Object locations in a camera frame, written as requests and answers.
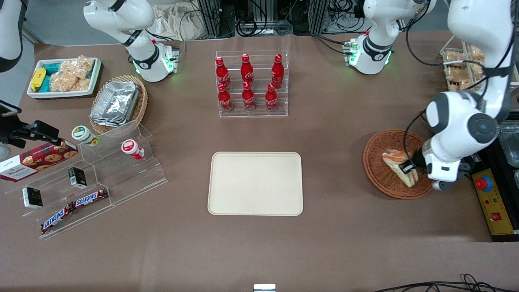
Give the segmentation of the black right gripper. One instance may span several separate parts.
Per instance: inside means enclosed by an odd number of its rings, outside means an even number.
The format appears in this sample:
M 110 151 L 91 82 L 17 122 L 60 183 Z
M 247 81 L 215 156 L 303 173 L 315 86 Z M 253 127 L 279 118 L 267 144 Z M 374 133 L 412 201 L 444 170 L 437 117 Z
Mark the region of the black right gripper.
M 55 128 L 41 120 L 36 120 L 31 124 L 25 122 L 0 122 L 0 142 L 5 145 L 13 145 L 18 148 L 24 148 L 27 140 L 36 141 L 34 133 L 31 130 L 36 127 L 36 135 L 47 142 L 60 144 L 59 129 Z

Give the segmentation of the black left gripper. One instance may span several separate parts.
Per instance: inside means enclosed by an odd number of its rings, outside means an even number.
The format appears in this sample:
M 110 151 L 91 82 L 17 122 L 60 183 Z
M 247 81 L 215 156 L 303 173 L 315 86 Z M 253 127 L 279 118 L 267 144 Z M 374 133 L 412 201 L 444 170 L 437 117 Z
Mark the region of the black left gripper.
M 412 161 L 404 161 L 400 164 L 400 170 L 404 174 L 408 174 L 416 170 L 422 174 L 427 174 L 427 164 L 423 157 L 422 148 L 417 148 L 415 152 L 407 152 L 408 158 Z

